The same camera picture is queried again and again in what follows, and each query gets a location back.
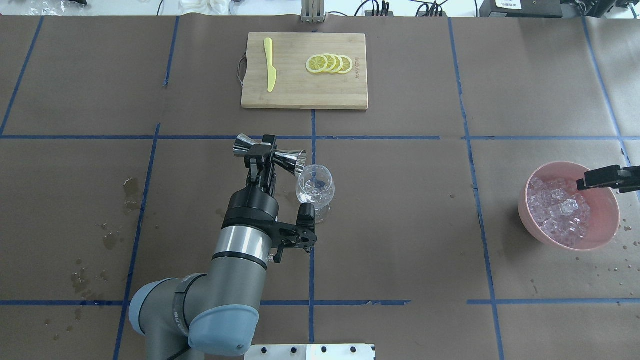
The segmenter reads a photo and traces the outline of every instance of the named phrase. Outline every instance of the pink bowl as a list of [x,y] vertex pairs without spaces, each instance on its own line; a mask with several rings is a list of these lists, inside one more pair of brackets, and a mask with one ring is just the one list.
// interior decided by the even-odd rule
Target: pink bowl
[[567,181],[576,181],[584,178],[584,173],[589,171],[588,168],[570,163],[567,161],[556,161],[539,167],[529,176],[524,188],[520,193],[518,201],[518,212],[524,227],[530,234],[540,242],[562,249],[573,251],[591,251],[607,245],[618,231],[620,224],[620,209],[613,191],[610,188],[596,188],[584,190],[580,194],[587,200],[591,206],[591,219],[589,219],[589,230],[587,235],[576,244],[575,247],[567,247],[555,242],[547,236],[533,220],[533,216],[527,205],[527,187],[532,177],[538,177],[542,181],[551,181],[553,179],[565,178]]

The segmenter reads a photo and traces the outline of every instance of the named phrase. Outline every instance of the wine glass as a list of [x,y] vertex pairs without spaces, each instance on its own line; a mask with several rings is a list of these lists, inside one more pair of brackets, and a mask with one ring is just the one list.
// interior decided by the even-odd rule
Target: wine glass
[[329,203],[335,195],[335,184],[329,169],[322,165],[309,165],[298,176],[296,195],[301,203],[309,202],[316,209],[316,224],[329,214]]

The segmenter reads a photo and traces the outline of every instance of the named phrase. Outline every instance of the black device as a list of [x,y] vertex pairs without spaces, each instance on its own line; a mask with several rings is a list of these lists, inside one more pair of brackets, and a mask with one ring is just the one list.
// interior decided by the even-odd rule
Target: black device
[[584,173],[584,179],[576,181],[578,190],[594,188],[618,189],[620,193],[640,190],[640,167],[611,165]]
[[484,0],[480,17],[561,18],[559,0]]

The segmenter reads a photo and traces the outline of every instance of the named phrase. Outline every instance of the white object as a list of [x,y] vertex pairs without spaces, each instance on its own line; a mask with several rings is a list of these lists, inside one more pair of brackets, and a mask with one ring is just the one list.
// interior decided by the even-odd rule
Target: white object
[[253,345],[244,360],[374,360],[374,349],[373,344]]
[[520,0],[495,0],[495,5],[503,9],[522,10]]

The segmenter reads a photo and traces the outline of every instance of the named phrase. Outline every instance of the metal bracket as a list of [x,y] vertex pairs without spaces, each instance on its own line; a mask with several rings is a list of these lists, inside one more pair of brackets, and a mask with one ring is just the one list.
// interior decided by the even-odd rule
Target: metal bracket
[[302,22],[324,22],[324,0],[302,0]]
[[373,344],[252,345],[244,360],[375,360]]

